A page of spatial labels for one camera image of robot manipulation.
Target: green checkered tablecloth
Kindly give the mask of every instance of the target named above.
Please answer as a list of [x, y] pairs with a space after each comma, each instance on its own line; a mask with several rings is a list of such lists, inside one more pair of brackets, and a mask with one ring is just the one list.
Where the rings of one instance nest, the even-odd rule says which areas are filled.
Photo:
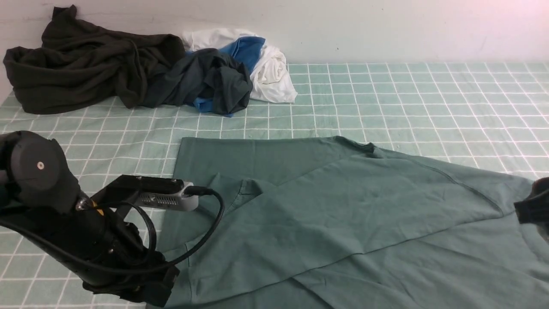
[[[253, 101], [232, 118], [191, 107], [126, 109], [117, 98], [31, 115], [10, 96], [4, 133], [55, 138], [92, 194], [120, 174], [170, 177], [180, 139], [343, 135], [412, 155], [536, 179], [549, 176], [547, 63], [292, 64], [295, 104]], [[161, 226], [163, 212], [148, 210]], [[144, 236], [144, 225], [130, 213]], [[135, 308], [81, 281], [18, 234], [0, 229], [0, 308]]]

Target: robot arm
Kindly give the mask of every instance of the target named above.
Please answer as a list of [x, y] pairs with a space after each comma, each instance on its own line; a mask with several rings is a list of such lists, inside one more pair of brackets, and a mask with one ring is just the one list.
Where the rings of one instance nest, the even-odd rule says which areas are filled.
[[[141, 207], [191, 211], [198, 196], [214, 195], [220, 211], [197, 245], [167, 262]], [[81, 191], [55, 140], [17, 131], [0, 136], [0, 225], [12, 229], [78, 275], [94, 294], [163, 307], [179, 275], [176, 264], [196, 252], [221, 217], [222, 198], [177, 179], [122, 175], [92, 197]], [[149, 248], [124, 222], [131, 208], [149, 229]]]

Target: pile of clothes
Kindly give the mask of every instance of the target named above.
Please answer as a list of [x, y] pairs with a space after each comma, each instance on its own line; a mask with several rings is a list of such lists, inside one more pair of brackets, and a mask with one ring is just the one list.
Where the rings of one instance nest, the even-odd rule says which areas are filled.
[[119, 96], [128, 108], [195, 106], [231, 115], [250, 98], [293, 103], [286, 59], [245, 30], [136, 35], [76, 19], [54, 8], [42, 47], [7, 50], [4, 65], [15, 97], [32, 114], [74, 111]]

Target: white wall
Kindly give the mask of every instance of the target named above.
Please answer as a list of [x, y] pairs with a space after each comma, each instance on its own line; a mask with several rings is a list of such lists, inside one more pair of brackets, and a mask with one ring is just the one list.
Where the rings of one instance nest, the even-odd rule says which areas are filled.
[[[0, 49], [38, 47], [52, 6], [75, 4], [82, 19], [139, 34], [245, 27], [292, 62], [549, 59], [548, 0], [0, 2]], [[5, 72], [0, 78], [4, 96]]]

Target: sage green shirt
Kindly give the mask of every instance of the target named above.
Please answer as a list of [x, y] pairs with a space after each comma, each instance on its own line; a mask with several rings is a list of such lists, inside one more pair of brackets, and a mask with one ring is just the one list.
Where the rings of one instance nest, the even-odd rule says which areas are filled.
[[[549, 308], [549, 244], [513, 207], [524, 178], [343, 137], [185, 138], [174, 178], [227, 210], [166, 308]], [[158, 249], [187, 251], [217, 209], [167, 212]]]

